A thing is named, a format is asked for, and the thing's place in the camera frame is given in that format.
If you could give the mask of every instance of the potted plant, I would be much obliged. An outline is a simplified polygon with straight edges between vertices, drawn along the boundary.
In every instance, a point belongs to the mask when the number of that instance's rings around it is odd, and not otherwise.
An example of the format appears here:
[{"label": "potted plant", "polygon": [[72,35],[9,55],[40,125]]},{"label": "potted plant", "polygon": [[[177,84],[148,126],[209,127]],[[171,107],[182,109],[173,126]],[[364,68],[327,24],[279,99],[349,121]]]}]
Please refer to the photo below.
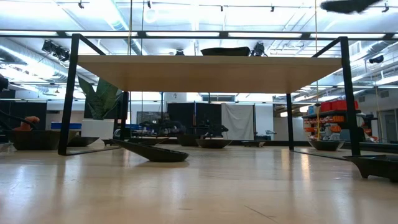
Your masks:
[{"label": "potted plant", "polygon": [[86,80],[78,77],[80,88],[86,96],[86,103],[93,119],[83,119],[82,137],[113,138],[113,119],[105,119],[106,115],[116,106],[120,97],[117,87],[100,78],[96,91]]}]

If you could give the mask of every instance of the large leaf plant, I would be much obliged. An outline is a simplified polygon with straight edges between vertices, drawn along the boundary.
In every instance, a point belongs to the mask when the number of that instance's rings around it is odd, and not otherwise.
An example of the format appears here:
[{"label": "large leaf plant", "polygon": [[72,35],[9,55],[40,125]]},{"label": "large leaf plant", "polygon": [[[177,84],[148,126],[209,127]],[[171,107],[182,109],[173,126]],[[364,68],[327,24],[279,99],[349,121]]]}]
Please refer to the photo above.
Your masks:
[{"label": "large leaf plant", "polygon": [[86,103],[88,103],[93,119],[103,120],[116,106],[116,102],[121,95],[121,90],[100,78],[97,90],[94,91],[90,83],[81,77],[78,77],[78,79],[80,88],[86,95]]}]

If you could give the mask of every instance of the fluorescent light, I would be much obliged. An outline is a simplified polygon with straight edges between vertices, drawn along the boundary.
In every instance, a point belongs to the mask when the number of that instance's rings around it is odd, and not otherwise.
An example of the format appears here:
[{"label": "fluorescent light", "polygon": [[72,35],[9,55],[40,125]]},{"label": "fluorescent light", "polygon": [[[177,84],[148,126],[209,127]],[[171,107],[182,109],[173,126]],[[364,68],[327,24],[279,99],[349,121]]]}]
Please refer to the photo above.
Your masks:
[{"label": "fluorescent light", "polygon": [[385,34],[318,34],[318,38],[338,38],[338,37],[348,37],[348,38],[382,38]]},{"label": "fluorescent light", "polygon": [[300,33],[255,33],[255,32],[230,32],[228,37],[273,37],[273,38],[300,38]]},{"label": "fluorescent light", "polygon": [[146,32],[148,37],[218,37],[219,32]]},{"label": "fluorescent light", "polygon": [[376,81],[376,85],[384,85],[387,83],[392,83],[398,81],[398,75],[394,75],[392,77],[383,78],[379,81]]},{"label": "fluorescent light", "polygon": [[23,31],[23,30],[0,30],[2,35],[49,35],[57,36],[55,31]]},{"label": "fluorescent light", "polygon": [[[129,32],[115,32],[115,31],[109,31],[109,32],[86,32],[86,31],[77,31],[77,32],[65,32],[67,35],[72,35],[72,34],[81,34],[84,35],[85,37],[128,37]],[[136,37],[137,32],[131,32],[131,36]]]},{"label": "fluorescent light", "polygon": [[378,86],[378,88],[398,88],[398,86]]},{"label": "fluorescent light", "polygon": [[340,96],[324,96],[318,99],[318,101],[328,101],[339,98]]},{"label": "fluorescent light", "polygon": [[308,107],[309,107],[309,106],[302,106],[302,107],[300,107],[300,112],[301,112],[301,113],[306,113],[306,112],[308,111]]}]

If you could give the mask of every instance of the white curtain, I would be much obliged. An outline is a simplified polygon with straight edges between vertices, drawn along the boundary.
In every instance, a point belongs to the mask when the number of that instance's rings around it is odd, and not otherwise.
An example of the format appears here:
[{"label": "white curtain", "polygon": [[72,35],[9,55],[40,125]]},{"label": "white curtain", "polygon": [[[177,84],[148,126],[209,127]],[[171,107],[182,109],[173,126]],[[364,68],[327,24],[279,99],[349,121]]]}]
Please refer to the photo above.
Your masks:
[{"label": "white curtain", "polygon": [[232,140],[254,140],[253,105],[221,104],[221,123],[229,129],[223,136]]}]

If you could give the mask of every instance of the red container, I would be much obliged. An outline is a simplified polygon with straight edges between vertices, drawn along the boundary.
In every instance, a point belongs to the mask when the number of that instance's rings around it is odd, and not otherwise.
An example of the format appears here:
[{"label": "red container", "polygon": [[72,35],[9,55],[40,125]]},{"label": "red container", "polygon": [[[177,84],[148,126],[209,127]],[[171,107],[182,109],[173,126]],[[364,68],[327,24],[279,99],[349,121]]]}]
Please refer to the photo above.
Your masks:
[{"label": "red container", "polygon": [[321,112],[331,111],[331,102],[321,103]]},{"label": "red container", "polygon": [[[358,102],[355,100],[355,109],[358,110]],[[331,110],[347,110],[346,100],[335,100],[331,102]]]}]

